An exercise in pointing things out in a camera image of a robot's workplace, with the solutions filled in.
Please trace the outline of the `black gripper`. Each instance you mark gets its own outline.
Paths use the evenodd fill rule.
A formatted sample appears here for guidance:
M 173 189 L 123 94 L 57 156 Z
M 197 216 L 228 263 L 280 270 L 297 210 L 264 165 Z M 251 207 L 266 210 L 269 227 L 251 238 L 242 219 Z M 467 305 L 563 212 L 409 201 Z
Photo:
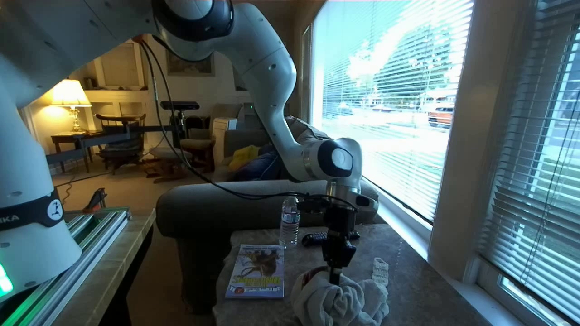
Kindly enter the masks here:
M 345 268 L 355 254 L 355 247 L 349 241 L 355 225 L 355 210 L 345 205 L 331 203 L 324 210 L 326 239 L 322 241 L 322 257 L 327 270 L 327 281 L 340 285 L 342 270 L 333 274 L 331 268 Z

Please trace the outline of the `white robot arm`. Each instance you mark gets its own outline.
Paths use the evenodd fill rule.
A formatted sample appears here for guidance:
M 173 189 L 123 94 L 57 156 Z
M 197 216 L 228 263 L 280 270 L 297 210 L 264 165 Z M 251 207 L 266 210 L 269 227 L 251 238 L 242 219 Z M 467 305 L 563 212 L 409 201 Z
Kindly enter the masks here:
M 233 0 L 0 0 L 0 266 L 7 301 L 66 272 L 81 257 L 63 221 L 43 147 L 19 111 L 75 69 L 148 35 L 188 62 L 219 53 L 244 82 L 273 149 L 297 181 L 324 180 L 349 203 L 360 151 L 293 140 L 282 109 L 295 65 L 251 4 Z

